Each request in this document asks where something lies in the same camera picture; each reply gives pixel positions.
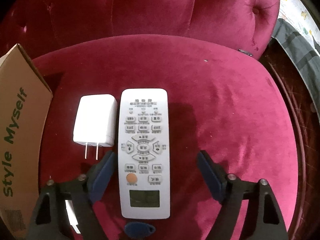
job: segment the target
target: cardboard box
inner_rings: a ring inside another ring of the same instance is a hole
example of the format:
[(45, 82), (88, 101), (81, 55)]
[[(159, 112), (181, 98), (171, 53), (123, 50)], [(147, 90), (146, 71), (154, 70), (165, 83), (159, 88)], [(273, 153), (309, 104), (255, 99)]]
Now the cardboard box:
[(0, 58), (0, 213), (18, 239), (27, 232), (39, 196), (39, 150), (51, 100), (22, 46)]

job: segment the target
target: remote control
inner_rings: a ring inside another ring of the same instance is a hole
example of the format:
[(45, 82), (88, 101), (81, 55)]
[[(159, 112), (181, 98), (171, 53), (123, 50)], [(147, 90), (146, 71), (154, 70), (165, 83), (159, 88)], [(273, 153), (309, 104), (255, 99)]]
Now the remote control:
[(165, 90), (123, 91), (118, 140), (122, 215), (132, 219), (168, 218), (170, 159)]

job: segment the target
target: oval button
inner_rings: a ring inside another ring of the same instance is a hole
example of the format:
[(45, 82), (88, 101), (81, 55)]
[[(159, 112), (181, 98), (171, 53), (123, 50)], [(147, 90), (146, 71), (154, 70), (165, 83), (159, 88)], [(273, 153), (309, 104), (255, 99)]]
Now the oval button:
[(137, 175), (134, 174), (134, 173), (129, 173), (129, 174), (127, 175), (127, 181), (128, 181), (129, 183), (136, 183), (136, 182), (138, 181)]
[(146, 152), (146, 151), (150, 150), (150, 146), (146, 143), (141, 143), (137, 146), (137, 150), (141, 151), (141, 152)]

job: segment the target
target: gray cloth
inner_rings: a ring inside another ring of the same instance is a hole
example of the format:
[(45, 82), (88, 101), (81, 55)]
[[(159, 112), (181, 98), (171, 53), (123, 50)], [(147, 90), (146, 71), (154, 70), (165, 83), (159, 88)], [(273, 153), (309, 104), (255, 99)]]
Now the gray cloth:
[[(278, 19), (272, 37), (285, 50), (301, 75), (320, 120), (320, 57), (307, 40), (283, 19)], [(314, 40), (317, 51), (320, 46)]]

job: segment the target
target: orange button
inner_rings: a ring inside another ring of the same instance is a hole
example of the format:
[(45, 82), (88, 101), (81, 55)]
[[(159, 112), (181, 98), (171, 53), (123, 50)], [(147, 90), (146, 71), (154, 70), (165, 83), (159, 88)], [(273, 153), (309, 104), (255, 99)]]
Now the orange button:
[(129, 174), (127, 175), (127, 181), (128, 181), (129, 183), (136, 183), (136, 182), (138, 181), (137, 175), (134, 174), (134, 173), (129, 173)]

